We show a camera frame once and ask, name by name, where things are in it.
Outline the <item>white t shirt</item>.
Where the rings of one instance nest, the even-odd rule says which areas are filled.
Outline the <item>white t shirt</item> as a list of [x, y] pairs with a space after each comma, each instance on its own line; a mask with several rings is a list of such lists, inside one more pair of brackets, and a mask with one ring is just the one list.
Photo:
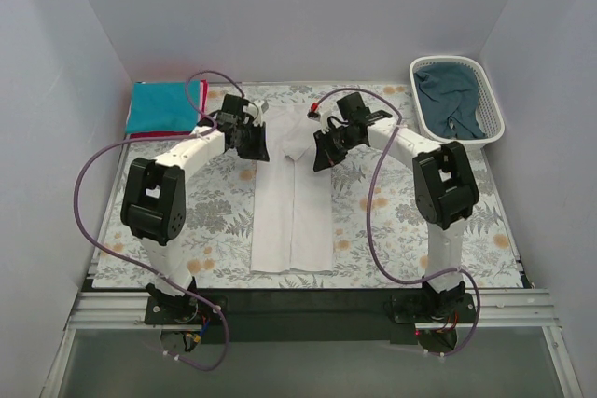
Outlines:
[[304, 105], [265, 114], [268, 162], [257, 164], [250, 269], [326, 273], [334, 265], [331, 172], [315, 172], [318, 124]]

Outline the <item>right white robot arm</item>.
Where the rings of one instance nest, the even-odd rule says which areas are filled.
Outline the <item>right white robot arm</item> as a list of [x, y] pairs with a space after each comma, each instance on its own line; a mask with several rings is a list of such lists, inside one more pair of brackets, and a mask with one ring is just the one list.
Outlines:
[[320, 128], [313, 135], [315, 172], [344, 161], [350, 150], [365, 145], [381, 151], [410, 169], [414, 203], [427, 223], [427, 267], [417, 280], [402, 280], [385, 268], [380, 273], [403, 285], [405, 295], [392, 310], [401, 320], [429, 319], [455, 323], [458, 308], [468, 298], [465, 286], [473, 281], [462, 267], [463, 237], [467, 220], [479, 202], [479, 190], [465, 148], [458, 142], [440, 144], [402, 126], [397, 108], [371, 111], [364, 103], [364, 89], [340, 89], [340, 113], [334, 116], [320, 102], [313, 103], [308, 118]]

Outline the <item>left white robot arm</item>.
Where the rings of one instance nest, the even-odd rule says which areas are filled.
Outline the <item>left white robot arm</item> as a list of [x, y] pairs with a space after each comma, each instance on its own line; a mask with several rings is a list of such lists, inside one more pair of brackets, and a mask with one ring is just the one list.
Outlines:
[[230, 149], [242, 159], [268, 162], [268, 108], [265, 101], [227, 94], [221, 107], [201, 118], [171, 150], [136, 158], [130, 165], [120, 219], [141, 241], [149, 265], [157, 271], [147, 291], [178, 323], [191, 322], [199, 310], [197, 298], [188, 293], [193, 284], [188, 255], [176, 240], [186, 222], [186, 182]]

